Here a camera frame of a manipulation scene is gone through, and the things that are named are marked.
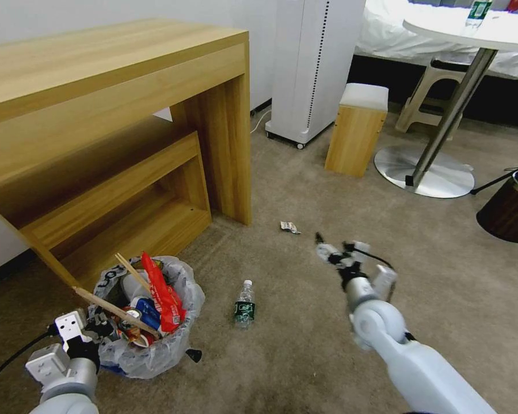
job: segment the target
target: lower shelf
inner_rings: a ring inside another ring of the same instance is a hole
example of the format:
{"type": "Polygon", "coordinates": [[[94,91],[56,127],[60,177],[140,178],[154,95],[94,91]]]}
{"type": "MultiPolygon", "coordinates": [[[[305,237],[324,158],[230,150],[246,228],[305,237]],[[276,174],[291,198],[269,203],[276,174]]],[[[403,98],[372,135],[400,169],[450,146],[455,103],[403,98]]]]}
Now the lower shelf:
{"type": "Polygon", "coordinates": [[[120,217],[96,237],[61,260],[91,292],[103,270],[117,264],[114,254],[127,259],[142,250],[153,255],[176,255],[211,223],[211,214],[165,191],[150,191],[137,208],[120,217]]]}

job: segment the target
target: beige carpet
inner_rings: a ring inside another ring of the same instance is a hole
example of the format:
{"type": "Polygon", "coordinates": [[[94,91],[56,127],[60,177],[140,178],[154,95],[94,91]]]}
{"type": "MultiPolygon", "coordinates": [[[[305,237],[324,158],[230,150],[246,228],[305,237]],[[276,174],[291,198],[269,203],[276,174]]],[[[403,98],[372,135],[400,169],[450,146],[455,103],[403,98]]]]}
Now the beige carpet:
{"type": "MultiPolygon", "coordinates": [[[[424,128],[396,132],[396,117],[379,147],[424,142],[424,128]]],[[[184,358],[151,381],[101,371],[101,413],[406,411],[381,359],[353,344],[338,276],[315,256],[315,231],[334,244],[362,240],[387,258],[409,329],[498,412],[518,413],[518,244],[490,236],[474,217],[496,188],[434,200],[400,190],[372,165],[363,179],[326,172],[330,133],[303,151],[267,139],[263,127],[253,135],[253,225],[217,214],[180,255],[207,297],[191,336],[202,361],[184,358]],[[281,232],[280,220],[303,234],[281,232]],[[231,321],[244,279],[254,282],[258,309],[247,332],[231,321]]],[[[518,165],[518,130],[464,120],[445,151],[484,183],[518,165]]],[[[0,363],[76,303],[38,260],[13,272],[0,283],[0,363]]],[[[0,414],[28,412],[39,400],[23,368],[28,356],[0,376],[0,414]]]]}

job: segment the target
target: water bottle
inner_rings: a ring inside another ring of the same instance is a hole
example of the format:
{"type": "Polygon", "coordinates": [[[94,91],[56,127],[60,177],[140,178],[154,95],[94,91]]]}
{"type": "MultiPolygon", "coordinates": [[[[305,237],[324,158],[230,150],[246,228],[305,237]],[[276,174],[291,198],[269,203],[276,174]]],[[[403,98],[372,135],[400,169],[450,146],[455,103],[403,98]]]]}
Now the water bottle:
{"type": "Polygon", "coordinates": [[[474,0],[466,18],[466,26],[479,27],[491,7],[491,2],[492,0],[474,0]]]}
{"type": "Polygon", "coordinates": [[[255,295],[251,280],[243,283],[242,291],[234,304],[234,323],[237,328],[247,329],[255,317],[255,295]]]}

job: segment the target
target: green bottle label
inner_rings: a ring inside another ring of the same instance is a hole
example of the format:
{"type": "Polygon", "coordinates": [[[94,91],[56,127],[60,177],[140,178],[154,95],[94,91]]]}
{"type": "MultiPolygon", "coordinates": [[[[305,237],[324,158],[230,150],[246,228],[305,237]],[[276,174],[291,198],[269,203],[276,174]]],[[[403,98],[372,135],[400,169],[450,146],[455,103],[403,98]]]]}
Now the green bottle label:
{"type": "Polygon", "coordinates": [[[255,304],[250,302],[236,302],[234,304],[234,317],[247,316],[253,320],[255,318],[255,304]]]}
{"type": "Polygon", "coordinates": [[[475,20],[483,20],[490,8],[490,1],[475,0],[474,3],[472,3],[472,8],[470,9],[470,14],[468,15],[468,18],[475,20]]]}

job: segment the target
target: brown bucket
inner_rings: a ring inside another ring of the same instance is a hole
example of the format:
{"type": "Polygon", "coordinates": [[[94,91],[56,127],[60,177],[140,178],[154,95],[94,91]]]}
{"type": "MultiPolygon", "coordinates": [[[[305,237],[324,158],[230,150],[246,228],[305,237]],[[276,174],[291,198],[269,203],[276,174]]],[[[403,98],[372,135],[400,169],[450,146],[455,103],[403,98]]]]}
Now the brown bucket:
{"type": "Polygon", "coordinates": [[[476,219],[486,232],[518,243],[518,171],[483,206],[476,219]]]}

